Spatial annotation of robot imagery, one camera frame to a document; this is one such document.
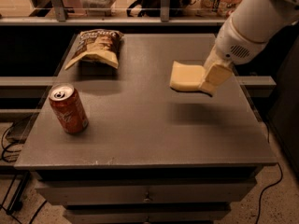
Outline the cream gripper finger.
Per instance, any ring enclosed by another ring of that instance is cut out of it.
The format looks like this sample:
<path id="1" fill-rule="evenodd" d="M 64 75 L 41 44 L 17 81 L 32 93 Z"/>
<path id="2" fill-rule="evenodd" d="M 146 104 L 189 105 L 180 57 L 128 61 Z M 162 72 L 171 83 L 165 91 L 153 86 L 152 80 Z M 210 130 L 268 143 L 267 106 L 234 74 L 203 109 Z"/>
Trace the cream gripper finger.
<path id="1" fill-rule="evenodd" d="M 207 94 L 214 94 L 217 88 L 224 83 L 232 73 L 231 68 L 213 63 L 205 70 L 198 87 L 199 91 Z"/>
<path id="2" fill-rule="evenodd" d="M 208 69 L 213 64 L 219 64 L 224 67 L 230 68 L 232 66 L 232 61 L 230 58 L 226 58 L 224 56 L 224 53 L 220 49 L 218 49 L 216 45 L 214 45 L 206 58 L 204 67 L 205 69 Z"/>

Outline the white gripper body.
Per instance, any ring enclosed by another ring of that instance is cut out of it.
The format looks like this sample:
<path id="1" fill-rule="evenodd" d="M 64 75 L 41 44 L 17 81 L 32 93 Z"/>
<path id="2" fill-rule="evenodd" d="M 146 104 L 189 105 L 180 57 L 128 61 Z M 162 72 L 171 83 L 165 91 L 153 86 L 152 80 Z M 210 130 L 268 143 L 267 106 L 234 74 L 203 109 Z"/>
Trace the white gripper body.
<path id="1" fill-rule="evenodd" d="M 233 19 L 229 18 L 219 30 L 215 45 L 223 59 L 240 65 L 252 61 L 264 50 L 267 43 L 249 41 L 236 30 Z"/>

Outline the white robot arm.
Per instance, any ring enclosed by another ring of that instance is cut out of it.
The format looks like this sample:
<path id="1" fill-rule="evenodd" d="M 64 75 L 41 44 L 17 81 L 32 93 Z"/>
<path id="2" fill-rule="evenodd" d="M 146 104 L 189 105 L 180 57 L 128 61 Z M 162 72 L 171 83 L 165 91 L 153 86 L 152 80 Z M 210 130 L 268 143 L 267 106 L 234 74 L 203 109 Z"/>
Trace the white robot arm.
<path id="1" fill-rule="evenodd" d="M 214 94 L 234 65 L 249 63 L 282 28 L 299 20 L 299 0 L 242 0 L 220 28 L 198 90 Z"/>

